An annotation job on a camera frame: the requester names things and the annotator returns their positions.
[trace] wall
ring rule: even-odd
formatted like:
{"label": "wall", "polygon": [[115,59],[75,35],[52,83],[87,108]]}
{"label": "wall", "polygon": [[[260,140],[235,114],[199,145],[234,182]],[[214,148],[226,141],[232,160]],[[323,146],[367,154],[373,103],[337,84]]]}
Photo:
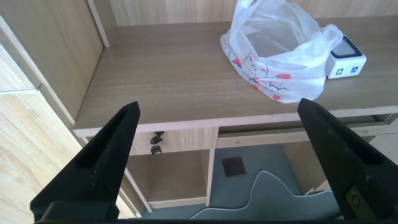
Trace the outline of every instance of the wall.
{"label": "wall", "polygon": [[0,223],[81,149],[72,133],[103,44],[85,1],[0,1]]}
{"label": "wall", "polygon": [[0,13],[73,125],[103,50],[87,2],[1,1]]}
{"label": "wall", "polygon": [[29,203],[80,150],[40,90],[0,95],[0,223],[33,223]]}
{"label": "wall", "polygon": [[[311,16],[355,17],[398,14],[396,0],[288,0]],[[236,0],[111,0],[118,26],[230,21]]]}

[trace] wooden wall panel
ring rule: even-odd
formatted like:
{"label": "wooden wall panel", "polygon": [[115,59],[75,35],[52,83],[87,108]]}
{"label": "wooden wall panel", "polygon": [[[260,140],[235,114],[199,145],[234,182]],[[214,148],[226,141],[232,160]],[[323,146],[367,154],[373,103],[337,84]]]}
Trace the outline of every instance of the wooden wall panel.
{"label": "wooden wall panel", "polygon": [[0,95],[0,223],[33,223],[30,201],[80,145],[40,91]]}
{"label": "wooden wall panel", "polygon": [[0,44],[0,92],[29,89],[33,84]]}
{"label": "wooden wall panel", "polygon": [[0,13],[73,123],[103,49],[87,2],[1,1]]}
{"label": "wooden wall panel", "polygon": [[116,20],[110,0],[87,0],[94,17],[98,32],[105,47],[110,47],[116,34]]}
{"label": "wooden wall panel", "polygon": [[[288,0],[311,16],[355,17],[398,14],[396,0]],[[230,21],[236,0],[111,0],[118,26]]]}

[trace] green label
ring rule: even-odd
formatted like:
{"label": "green label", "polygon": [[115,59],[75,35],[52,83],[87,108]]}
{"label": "green label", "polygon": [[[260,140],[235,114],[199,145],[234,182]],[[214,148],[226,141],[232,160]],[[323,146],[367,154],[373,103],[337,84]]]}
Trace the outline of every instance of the green label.
{"label": "green label", "polygon": [[343,68],[337,70],[336,75],[341,75],[343,73],[343,70],[344,70]]}

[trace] drawer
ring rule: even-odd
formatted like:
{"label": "drawer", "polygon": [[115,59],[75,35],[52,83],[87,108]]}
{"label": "drawer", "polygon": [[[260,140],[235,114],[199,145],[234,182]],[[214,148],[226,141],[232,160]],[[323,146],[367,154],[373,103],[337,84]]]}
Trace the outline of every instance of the drawer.
{"label": "drawer", "polygon": [[[339,118],[360,136],[398,133],[397,115],[381,121],[379,116]],[[220,127],[217,148],[280,144],[309,141],[301,121],[256,124],[235,127]]]}
{"label": "drawer", "polygon": [[[136,133],[132,142],[130,156],[151,154],[150,140],[155,133]],[[214,149],[217,146],[218,128],[183,129],[165,131],[157,145],[166,152],[182,152],[199,149]]]}

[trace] table surface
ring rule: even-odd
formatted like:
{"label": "table surface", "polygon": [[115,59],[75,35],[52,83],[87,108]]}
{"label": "table surface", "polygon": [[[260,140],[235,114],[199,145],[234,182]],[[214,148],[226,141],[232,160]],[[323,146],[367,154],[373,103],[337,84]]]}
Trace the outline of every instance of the table surface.
{"label": "table surface", "polygon": [[[367,56],[355,77],[327,80],[317,103],[337,116],[398,113],[398,16],[317,19],[337,25]],[[138,101],[140,131],[298,120],[298,103],[269,99],[243,80],[220,46],[230,22],[120,27],[76,119],[92,136]]]}

